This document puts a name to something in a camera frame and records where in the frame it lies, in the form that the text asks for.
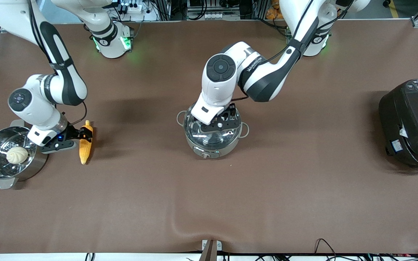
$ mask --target brown table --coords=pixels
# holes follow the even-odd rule
[[[337,252],[418,252],[418,170],[386,157],[377,114],[418,78],[409,20],[337,22],[276,99],[237,102],[251,132],[217,160],[192,152],[176,114],[196,101],[210,56],[243,40],[270,57],[284,46],[275,30],[144,24],[133,52],[110,60],[81,25],[57,28],[89,88],[95,150],[85,166],[77,150],[53,154],[21,190],[0,190],[0,253],[194,251],[208,238],[229,252],[308,253],[320,237]],[[10,92],[50,72],[38,48],[0,35],[0,129],[17,118]]]

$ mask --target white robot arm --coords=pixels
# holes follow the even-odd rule
[[[131,50],[133,29],[112,21],[101,7],[112,0],[52,0],[53,4],[68,10],[82,20],[93,35],[100,53],[107,58],[118,58]]]
[[[338,8],[357,12],[370,0],[280,0],[280,9],[292,39],[276,64],[270,63],[245,42],[226,47],[212,56],[202,73],[202,92],[191,114],[209,125],[232,100],[236,84],[256,102],[271,101],[289,71],[302,55],[313,56],[325,46]]]
[[[46,21],[35,0],[0,0],[0,26],[38,45],[55,70],[49,75],[30,76],[8,99],[10,109],[33,125],[28,138],[45,146],[66,129],[70,137],[63,139],[78,138],[80,134],[73,134],[73,127],[54,104],[77,106],[86,98],[87,89],[56,28]]]

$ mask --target label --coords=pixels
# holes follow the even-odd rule
[[[399,152],[400,150],[403,150],[403,147],[401,146],[401,142],[399,142],[399,140],[392,141],[391,145],[393,146],[393,149],[395,152]]]

